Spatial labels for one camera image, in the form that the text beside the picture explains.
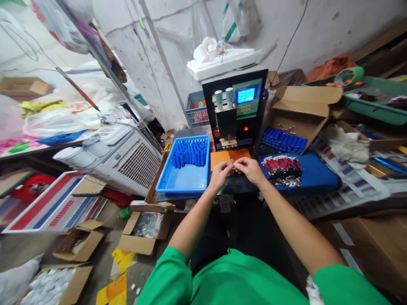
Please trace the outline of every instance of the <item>battery with wires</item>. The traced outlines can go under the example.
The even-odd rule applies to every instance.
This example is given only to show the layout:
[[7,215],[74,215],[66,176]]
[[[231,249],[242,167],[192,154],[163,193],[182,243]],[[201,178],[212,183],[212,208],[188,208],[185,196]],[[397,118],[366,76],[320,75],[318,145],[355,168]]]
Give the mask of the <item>battery with wires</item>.
[[261,164],[269,173],[269,181],[276,186],[301,186],[303,169],[296,157],[287,155],[269,156]]

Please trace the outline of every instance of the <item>orange pad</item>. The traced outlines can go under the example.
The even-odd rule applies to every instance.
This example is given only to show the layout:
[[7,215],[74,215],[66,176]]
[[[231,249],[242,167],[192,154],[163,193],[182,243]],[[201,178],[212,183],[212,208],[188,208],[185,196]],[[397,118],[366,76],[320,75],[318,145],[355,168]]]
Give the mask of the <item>orange pad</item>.
[[211,172],[213,168],[218,165],[220,162],[227,161],[227,162],[235,162],[237,159],[241,157],[250,158],[249,150],[241,149],[241,150],[225,150],[222,152],[212,152],[211,153]]

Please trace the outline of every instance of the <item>blue mat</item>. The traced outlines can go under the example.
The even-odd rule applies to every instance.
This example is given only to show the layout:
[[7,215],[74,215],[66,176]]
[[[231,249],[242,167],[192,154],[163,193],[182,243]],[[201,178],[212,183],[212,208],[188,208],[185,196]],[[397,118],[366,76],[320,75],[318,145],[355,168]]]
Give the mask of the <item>blue mat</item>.
[[[307,151],[303,155],[296,155],[292,153],[282,153],[277,155],[296,157],[303,168],[301,186],[276,186],[281,195],[322,196],[336,191],[342,184],[340,178],[328,167],[326,167],[326,165],[323,164],[318,156],[312,151]],[[267,179],[270,178],[270,175],[268,174],[266,167],[261,163],[263,162],[264,158],[269,156],[270,155],[262,155],[257,159],[260,164],[260,168]]]

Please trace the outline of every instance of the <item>red and blue striped sign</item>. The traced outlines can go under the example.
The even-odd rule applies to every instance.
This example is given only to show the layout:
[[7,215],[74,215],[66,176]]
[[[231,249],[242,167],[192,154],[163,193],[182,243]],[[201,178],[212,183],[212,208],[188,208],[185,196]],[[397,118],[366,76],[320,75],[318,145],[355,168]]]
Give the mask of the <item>red and blue striped sign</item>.
[[3,233],[64,232],[86,219],[95,219],[107,200],[73,197],[83,177],[77,171],[63,173]]

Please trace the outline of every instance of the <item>yellow fabric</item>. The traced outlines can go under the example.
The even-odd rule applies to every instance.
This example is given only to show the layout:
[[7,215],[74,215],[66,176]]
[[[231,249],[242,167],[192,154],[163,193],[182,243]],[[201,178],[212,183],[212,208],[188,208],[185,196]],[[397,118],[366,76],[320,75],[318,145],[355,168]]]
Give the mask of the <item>yellow fabric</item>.
[[58,108],[69,108],[69,106],[63,102],[63,100],[49,100],[40,103],[25,101],[20,104],[20,107],[24,110],[24,113],[21,115],[22,118],[39,112],[46,112]]

